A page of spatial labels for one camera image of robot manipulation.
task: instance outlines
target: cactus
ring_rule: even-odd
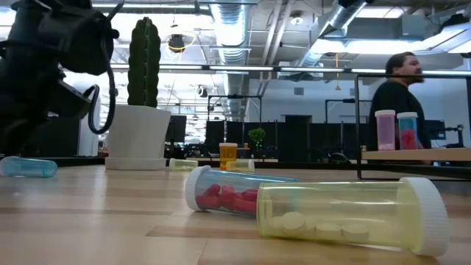
[[[132,30],[128,61],[127,104],[157,107],[160,37],[157,27],[147,17],[139,20]]]

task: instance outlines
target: black shirt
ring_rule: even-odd
[[[409,92],[406,86],[398,82],[387,81],[376,90],[376,93],[373,96],[371,109],[369,111],[368,151],[378,150],[378,135],[375,117],[375,112],[378,110],[394,110],[396,111],[396,114],[404,112],[417,113],[417,135],[420,143],[426,149],[431,148],[430,138],[425,129],[424,110],[419,101],[411,92]],[[399,148],[399,142],[396,141],[396,149]]]

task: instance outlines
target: desk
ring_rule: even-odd
[[[354,171],[257,172],[302,181],[356,180]],[[54,179],[0,177],[2,264],[461,265],[471,260],[468,183],[439,183],[450,217],[451,243],[446,255],[433,259],[408,251],[261,239],[252,218],[190,210],[183,199],[187,176],[83,166],[60,168]]]

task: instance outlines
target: cable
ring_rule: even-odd
[[[105,62],[106,62],[106,72],[108,74],[108,79],[110,80],[110,106],[109,106],[109,110],[108,110],[108,116],[106,118],[106,122],[105,122],[105,125],[103,126],[103,128],[101,129],[96,129],[95,128],[95,106],[96,106],[96,102],[97,102],[97,99],[98,99],[98,96],[99,96],[99,92],[100,92],[100,88],[98,85],[95,85],[93,86],[92,88],[89,88],[85,93],[84,95],[88,95],[91,93],[91,90],[93,89],[93,97],[91,99],[91,108],[90,108],[90,112],[88,112],[88,126],[90,127],[90,130],[92,131],[92,133],[94,134],[103,134],[105,132],[107,132],[110,127],[111,127],[111,123],[113,122],[113,118],[115,116],[115,108],[116,108],[116,94],[115,94],[115,77],[114,77],[114,73],[113,73],[113,69],[111,68],[111,64],[110,64],[110,61],[109,61],[109,57],[108,57],[108,53],[107,53],[107,50],[106,50],[106,40],[105,38],[102,38],[102,41],[101,41],[101,48],[102,48],[102,54],[103,54],[103,58],[105,59]]]

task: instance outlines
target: potted plant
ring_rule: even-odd
[[[128,105],[116,105],[105,165],[120,170],[163,169],[171,114],[157,109],[160,38],[149,18],[139,20],[132,31],[128,61]]]
[[[259,154],[259,149],[262,147],[262,142],[265,138],[265,135],[265,130],[262,128],[253,129],[249,131],[250,140],[255,143],[255,150],[257,154]]]

